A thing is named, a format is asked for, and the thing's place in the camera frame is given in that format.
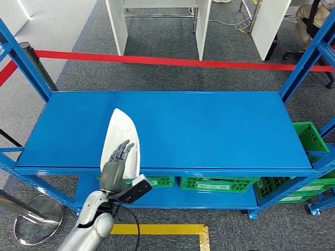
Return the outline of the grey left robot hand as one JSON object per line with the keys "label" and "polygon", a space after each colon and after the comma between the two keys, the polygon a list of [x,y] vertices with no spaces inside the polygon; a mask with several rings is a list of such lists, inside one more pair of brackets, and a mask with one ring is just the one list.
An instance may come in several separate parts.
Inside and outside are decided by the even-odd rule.
{"label": "grey left robot hand", "polygon": [[101,172],[100,190],[116,194],[129,189],[130,184],[124,182],[123,178],[126,169],[126,161],[134,145],[129,140],[126,140],[114,150]]}

